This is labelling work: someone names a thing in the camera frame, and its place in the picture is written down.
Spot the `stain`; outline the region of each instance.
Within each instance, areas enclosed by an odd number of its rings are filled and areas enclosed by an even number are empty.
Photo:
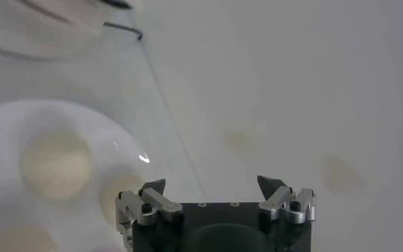
[[[233,153],[241,155],[251,149],[257,141],[257,136],[249,131],[224,131],[226,146]]]
[[[0,230],[0,252],[56,252],[58,247],[48,232],[31,225]]]
[[[325,186],[333,194],[354,192],[365,185],[352,155],[323,154],[322,169]]]

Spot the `blurry object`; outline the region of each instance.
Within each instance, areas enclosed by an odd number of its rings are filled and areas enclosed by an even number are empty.
[[[112,22],[105,22],[104,26],[113,27],[113,28],[125,30],[125,31],[128,31],[128,32],[133,32],[134,34],[138,35],[138,40],[139,41],[141,41],[143,39],[143,37],[144,37],[144,34],[143,34],[142,31],[140,31],[140,30],[138,30],[136,28],[132,28],[130,26],[119,25],[119,24],[112,23]]]
[[[119,192],[138,191],[144,181],[137,175],[118,175],[106,183],[101,195],[101,207],[107,221],[116,226],[116,208],[114,201]]]
[[[0,0],[0,50],[67,55],[98,38],[113,10],[98,0]]]
[[[111,5],[113,7],[119,8],[119,9],[124,9],[124,10],[131,10],[133,9],[133,6],[129,4],[125,0],[101,0],[103,3],[106,3],[108,5]]]
[[[75,197],[92,176],[94,161],[85,140],[75,132],[41,134],[27,147],[22,161],[26,184],[52,201]]]
[[[0,230],[0,252],[56,252],[56,243],[38,227],[21,225]]]

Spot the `screw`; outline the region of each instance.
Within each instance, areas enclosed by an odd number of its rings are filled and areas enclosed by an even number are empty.
[[[298,201],[291,201],[289,202],[289,208],[291,211],[299,212],[302,208],[302,204]]]

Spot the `white surface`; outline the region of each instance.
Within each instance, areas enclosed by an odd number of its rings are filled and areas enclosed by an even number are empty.
[[[98,1],[32,0],[31,3],[52,16],[18,0],[0,0],[1,50],[38,58],[69,55],[97,40],[103,23],[114,11]]]
[[[208,201],[256,201],[256,175],[281,178],[317,192],[317,251],[403,251],[403,1],[144,5]]]

